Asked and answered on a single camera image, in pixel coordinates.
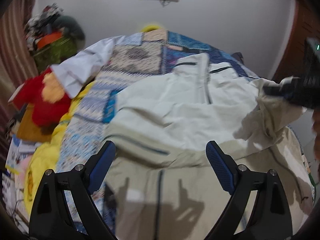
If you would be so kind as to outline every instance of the white wall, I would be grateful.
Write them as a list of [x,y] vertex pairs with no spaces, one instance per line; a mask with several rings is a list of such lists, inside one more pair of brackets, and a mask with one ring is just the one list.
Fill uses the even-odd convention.
[[292,128],[299,137],[302,147],[305,147],[316,135],[312,131],[313,110],[308,109],[297,121],[291,123]]
[[276,72],[276,70],[282,60],[285,49],[287,48],[288,41],[289,41],[291,31],[292,31],[292,25],[293,25],[294,16],[295,16],[295,9],[296,9],[296,0],[291,0],[287,28],[284,32],[284,37],[282,40],[282,44],[280,45],[278,55],[276,56],[276,58],[273,62],[273,66],[267,76],[268,79],[272,79],[273,75],[275,74],[275,72]]
[[54,2],[82,26],[86,46],[159,23],[228,53],[242,52],[246,65],[262,77],[285,48],[294,5],[292,0],[176,0],[165,7],[159,0],[37,0],[36,8]]

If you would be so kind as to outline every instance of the blue patterned blanket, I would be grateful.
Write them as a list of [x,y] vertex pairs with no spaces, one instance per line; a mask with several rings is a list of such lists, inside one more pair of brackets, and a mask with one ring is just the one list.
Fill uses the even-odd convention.
[[[65,132],[56,172],[69,171],[85,163],[96,153],[106,125],[115,115],[115,95],[150,75],[170,73],[179,58],[206,52],[210,63],[229,62],[239,77],[259,78],[229,54],[178,33],[156,30],[136,33],[116,45],[110,62],[103,66],[94,86],[82,99]],[[105,185],[92,198],[114,232],[115,210],[103,205]],[[69,209],[78,230],[84,232],[72,197],[66,194]]]

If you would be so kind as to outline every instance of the brown object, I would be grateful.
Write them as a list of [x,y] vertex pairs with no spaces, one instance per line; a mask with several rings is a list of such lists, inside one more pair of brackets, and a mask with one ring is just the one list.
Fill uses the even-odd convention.
[[299,77],[306,72],[303,67],[303,56],[304,41],[308,37],[320,41],[320,23],[305,3],[297,0],[288,45],[272,80],[279,83],[285,77]]
[[33,104],[28,104],[26,112],[17,131],[17,137],[31,142],[50,142],[51,135],[57,124],[50,127],[39,127],[32,121]]

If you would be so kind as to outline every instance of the wooden cabinet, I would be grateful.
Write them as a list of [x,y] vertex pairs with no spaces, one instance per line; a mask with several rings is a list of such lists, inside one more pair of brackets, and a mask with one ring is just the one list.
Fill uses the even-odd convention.
[[312,11],[301,0],[297,0],[288,46],[273,76],[275,82],[279,83],[285,77],[299,77],[305,73],[302,62],[304,41],[308,37],[317,38],[320,41],[320,24]]

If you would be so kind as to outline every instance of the white cloth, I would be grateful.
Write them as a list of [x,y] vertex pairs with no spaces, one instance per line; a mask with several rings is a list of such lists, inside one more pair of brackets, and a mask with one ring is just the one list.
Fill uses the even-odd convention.
[[[207,54],[182,58],[177,65],[172,73],[147,77],[117,94],[118,112],[105,131],[117,146],[106,176],[117,198],[116,235],[205,238],[229,199],[205,155],[211,140],[252,171],[278,172],[297,232],[312,206],[311,183],[299,143],[284,126],[303,109],[266,100],[261,88],[270,81],[239,78],[228,63],[209,65]],[[273,155],[295,171],[301,195],[308,197],[303,203],[295,179]],[[254,199],[252,193],[247,220]]]
[[125,36],[106,38],[80,51],[60,64],[52,64],[51,70],[70,98],[74,98],[92,78],[108,63],[115,45]]
[[[271,81],[248,82],[228,63],[209,65],[206,53],[177,64],[172,73],[145,78],[118,93],[112,123],[180,149],[201,151],[213,139],[222,148],[233,144],[236,152],[229,154],[239,159],[274,145],[274,134],[303,113],[281,99],[261,98],[262,85]],[[221,68],[227,69],[209,74]],[[281,127],[272,127],[275,117]]]

